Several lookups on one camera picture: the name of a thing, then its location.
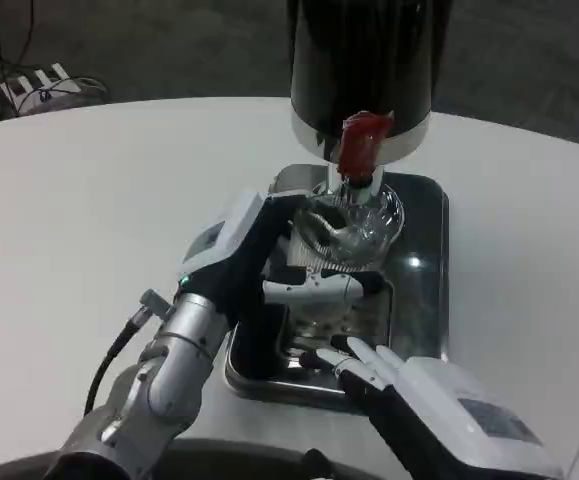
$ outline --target black cylinder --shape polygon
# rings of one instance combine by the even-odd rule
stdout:
[[[389,137],[431,109],[451,0],[288,0],[291,100],[329,137],[361,110],[394,112]]]

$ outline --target robot finger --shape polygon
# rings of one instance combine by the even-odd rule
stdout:
[[[384,345],[378,345],[376,347],[376,353],[380,355],[380,358],[391,365],[391,368],[393,369],[398,370],[404,364],[402,358],[400,358],[393,350],[385,347]]]
[[[332,344],[336,347],[342,347],[345,352],[350,352],[351,355],[372,369],[384,382],[393,382],[394,375],[391,365],[381,358],[374,348],[360,338],[336,335],[332,339]]]
[[[303,353],[300,356],[300,365],[309,369],[333,370],[336,378],[347,372],[347,375],[353,375],[378,390],[383,390],[387,385],[374,370],[360,360],[328,348]]]

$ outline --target robotic arm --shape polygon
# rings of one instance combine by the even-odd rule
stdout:
[[[172,304],[147,292],[98,373],[152,315],[162,327],[138,362],[118,376],[104,405],[89,411],[90,395],[85,417],[45,479],[147,478],[170,442],[195,421],[213,360],[242,318],[258,315],[265,301],[348,301],[382,289],[372,272],[288,268],[263,279],[303,199],[244,194],[201,233]],[[386,347],[374,350],[348,337],[334,337],[333,346],[306,353],[301,363],[333,371],[414,480],[562,478],[533,433],[458,367],[430,358],[403,362]]]
[[[132,319],[134,333],[153,313],[163,326],[138,363],[116,379],[107,402],[82,419],[46,479],[148,475],[171,440],[196,419],[227,332],[262,305],[261,273],[303,198],[244,194],[196,239],[173,304],[143,298]]]

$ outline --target silver metal arm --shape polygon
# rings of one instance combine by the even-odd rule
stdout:
[[[73,431],[57,466],[60,458],[92,455],[119,467],[120,478],[138,480],[195,421],[229,324],[200,295],[185,294],[175,307],[138,363],[116,379],[107,402]]]

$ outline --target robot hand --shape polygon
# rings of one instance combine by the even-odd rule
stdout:
[[[389,348],[334,336],[306,352],[306,368],[329,369],[414,480],[562,479],[542,443],[460,367],[406,362]]]

